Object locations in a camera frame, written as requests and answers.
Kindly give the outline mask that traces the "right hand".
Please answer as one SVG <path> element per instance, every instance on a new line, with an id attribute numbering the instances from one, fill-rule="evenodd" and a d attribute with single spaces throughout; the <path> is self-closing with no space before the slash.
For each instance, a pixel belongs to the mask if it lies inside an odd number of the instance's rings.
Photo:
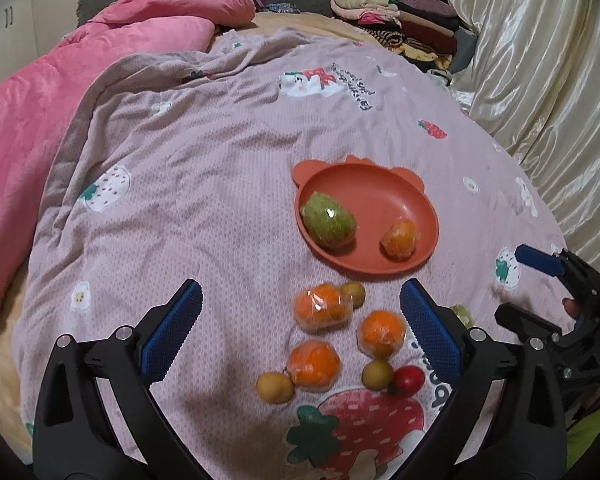
<path id="1" fill-rule="evenodd" d="M 570 318 L 573 318 L 574 320 L 580 318 L 581 308 L 573 299 L 564 298 L 562 300 L 562 306 L 564 307 L 565 311 L 570 316 Z"/>

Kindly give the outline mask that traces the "green sleeve forearm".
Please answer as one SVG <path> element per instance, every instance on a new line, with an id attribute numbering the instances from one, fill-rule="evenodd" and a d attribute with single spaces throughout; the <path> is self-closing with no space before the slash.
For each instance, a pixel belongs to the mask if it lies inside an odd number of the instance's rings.
<path id="1" fill-rule="evenodd" d="M 570 469 L 600 433 L 600 407 L 577 422 L 567 434 L 567 469 Z"/>

